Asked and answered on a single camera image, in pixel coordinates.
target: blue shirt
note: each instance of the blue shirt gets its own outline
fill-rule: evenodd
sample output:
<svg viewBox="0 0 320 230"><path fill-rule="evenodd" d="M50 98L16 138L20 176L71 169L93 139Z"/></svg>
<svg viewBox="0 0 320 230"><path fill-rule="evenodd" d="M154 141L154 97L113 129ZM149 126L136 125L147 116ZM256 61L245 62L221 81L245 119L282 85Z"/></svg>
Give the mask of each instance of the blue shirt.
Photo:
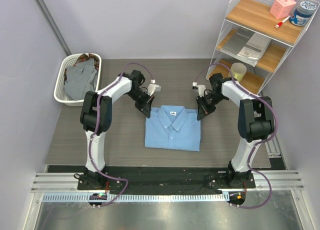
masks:
<svg viewBox="0 0 320 230"><path fill-rule="evenodd" d="M184 106L152 107L145 121L146 148L200 151L198 111Z"/></svg>

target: dark wooden tabletop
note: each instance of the dark wooden tabletop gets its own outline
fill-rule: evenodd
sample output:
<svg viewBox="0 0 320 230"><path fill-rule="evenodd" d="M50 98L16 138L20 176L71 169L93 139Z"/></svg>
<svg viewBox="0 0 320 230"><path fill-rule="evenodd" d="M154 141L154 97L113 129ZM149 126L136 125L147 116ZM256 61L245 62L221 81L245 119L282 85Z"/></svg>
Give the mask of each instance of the dark wooden tabletop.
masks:
<svg viewBox="0 0 320 230"><path fill-rule="evenodd" d="M129 62L145 65L152 72L161 92L154 94L153 107L161 105L185 106L196 109L197 92L192 83L198 73L210 63L209 59L113 59L102 61L100 88L110 84ZM126 72L143 68L131 65ZM206 71L198 81L205 79ZM85 165L87 161L87 140L80 124L81 107L63 105L60 117L48 151L46 164ZM201 121L200 152L146 148L146 118L135 108L134 101L127 95L112 106L112 124L106 134L104 158L109 166L153 166L153 167L226 167L235 155L240 136L237 129L238 107L224 100L216 111ZM266 146L260 146L253 167L269 168Z"/></svg>

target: wooden shelf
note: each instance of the wooden shelf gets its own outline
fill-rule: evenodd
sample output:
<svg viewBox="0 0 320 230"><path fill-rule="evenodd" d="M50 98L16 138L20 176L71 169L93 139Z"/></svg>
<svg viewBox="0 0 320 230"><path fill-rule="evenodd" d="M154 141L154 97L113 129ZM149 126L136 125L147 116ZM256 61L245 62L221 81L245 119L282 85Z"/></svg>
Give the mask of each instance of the wooden shelf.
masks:
<svg viewBox="0 0 320 230"><path fill-rule="evenodd" d="M236 31L237 29L235 28L231 29L230 32L225 36L225 38L219 43L216 49L220 50L236 33ZM269 73L274 73L279 62L281 61L281 58L285 54L285 51L286 49L284 47L270 43L256 66L268 71Z"/></svg>
<svg viewBox="0 0 320 230"><path fill-rule="evenodd" d="M226 19L293 46L303 27L295 26L286 21L276 29L275 25L283 19L276 19L270 13L270 8L271 6L254 0L240 0L226 16Z"/></svg>
<svg viewBox="0 0 320 230"><path fill-rule="evenodd" d="M232 63L227 62L225 60L220 60L219 63L221 64L225 64L227 65L229 68L231 68ZM217 74L217 73L221 73L223 75L224 78L228 77L228 70L221 65L217 65L215 66L215 68L213 69L213 71L211 72L209 78L211 77L211 75L213 74ZM250 92L257 94L261 85L264 83L264 78L260 77L258 75L255 75L251 72L246 72L246 74L244 75L243 79L240 81L240 84L245 87L247 90L249 90Z"/></svg>

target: metal floor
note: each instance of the metal floor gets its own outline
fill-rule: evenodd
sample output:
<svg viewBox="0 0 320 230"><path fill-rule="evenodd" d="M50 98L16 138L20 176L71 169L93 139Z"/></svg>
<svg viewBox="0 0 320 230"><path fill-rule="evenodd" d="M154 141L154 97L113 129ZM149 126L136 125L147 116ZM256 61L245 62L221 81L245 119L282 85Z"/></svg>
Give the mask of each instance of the metal floor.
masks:
<svg viewBox="0 0 320 230"><path fill-rule="evenodd" d="M268 191L250 191L245 205L263 202ZM119 203L87 209L88 203L42 203L36 230L302 230L291 191L274 191L269 203L255 210L227 202Z"/></svg>

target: gray wall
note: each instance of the gray wall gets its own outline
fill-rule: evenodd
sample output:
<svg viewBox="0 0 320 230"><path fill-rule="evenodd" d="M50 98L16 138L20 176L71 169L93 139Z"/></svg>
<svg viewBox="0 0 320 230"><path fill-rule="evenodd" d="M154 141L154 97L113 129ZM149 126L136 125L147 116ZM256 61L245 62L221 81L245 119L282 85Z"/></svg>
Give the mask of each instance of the gray wall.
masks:
<svg viewBox="0 0 320 230"><path fill-rule="evenodd" d="M0 228L15 230L61 109L53 91L64 54L34 0L0 0L0 22Z"/></svg>
<svg viewBox="0 0 320 230"><path fill-rule="evenodd" d="M285 162L297 169L320 229L320 12L263 91L279 118Z"/></svg>
<svg viewBox="0 0 320 230"><path fill-rule="evenodd" d="M230 0L44 0L73 53L211 58Z"/></svg>

